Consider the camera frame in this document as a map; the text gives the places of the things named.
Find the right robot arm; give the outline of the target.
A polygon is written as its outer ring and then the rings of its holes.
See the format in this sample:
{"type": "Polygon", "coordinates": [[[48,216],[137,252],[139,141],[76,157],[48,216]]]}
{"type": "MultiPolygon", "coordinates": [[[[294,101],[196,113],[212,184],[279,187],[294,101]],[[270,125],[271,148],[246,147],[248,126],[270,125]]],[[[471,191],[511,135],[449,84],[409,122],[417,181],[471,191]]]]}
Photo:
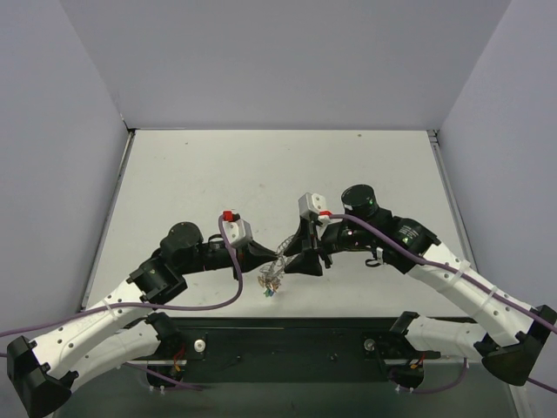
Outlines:
{"type": "Polygon", "coordinates": [[[435,320],[404,312],[390,329],[397,340],[417,353],[478,361],[516,387],[528,382],[556,330],[551,307],[533,307],[500,290],[419,221],[380,207],[371,186],[349,187],[341,202],[344,211],[335,214],[322,195],[307,192],[299,199],[299,228],[285,249],[286,273],[320,276],[335,253],[369,252],[373,262],[431,287],[469,319],[435,320]]]}

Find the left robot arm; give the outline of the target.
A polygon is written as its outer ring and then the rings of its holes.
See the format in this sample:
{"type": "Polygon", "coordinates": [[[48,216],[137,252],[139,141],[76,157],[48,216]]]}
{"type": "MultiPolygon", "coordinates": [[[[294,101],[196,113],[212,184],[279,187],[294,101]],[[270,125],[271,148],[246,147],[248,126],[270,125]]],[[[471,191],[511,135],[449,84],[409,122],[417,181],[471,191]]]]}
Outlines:
{"type": "Polygon", "coordinates": [[[33,339],[18,331],[7,346],[7,375],[27,415],[50,415],[87,378],[117,364],[174,355],[178,336],[155,312],[187,288],[185,275],[230,267],[241,281],[244,272],[277,259],[253,239],[244,220],[219,219],[218,227],[205,241],[195,224],[177,223],[152,256],[97,304],[33,339]]]}

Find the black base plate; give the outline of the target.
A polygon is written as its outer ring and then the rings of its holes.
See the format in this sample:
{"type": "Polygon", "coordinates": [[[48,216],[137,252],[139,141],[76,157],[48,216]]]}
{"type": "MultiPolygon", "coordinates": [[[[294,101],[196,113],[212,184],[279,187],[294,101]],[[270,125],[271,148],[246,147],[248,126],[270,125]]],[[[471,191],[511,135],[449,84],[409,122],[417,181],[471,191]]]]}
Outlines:
{"type": "Polygon", "coordinates": [[[386,381],[391,367],[420,371],[435,352],[391,333],[393,318],[176,318],[182,340],[144,357],[154,387],[180,382],[360,383],[386,381]]]}

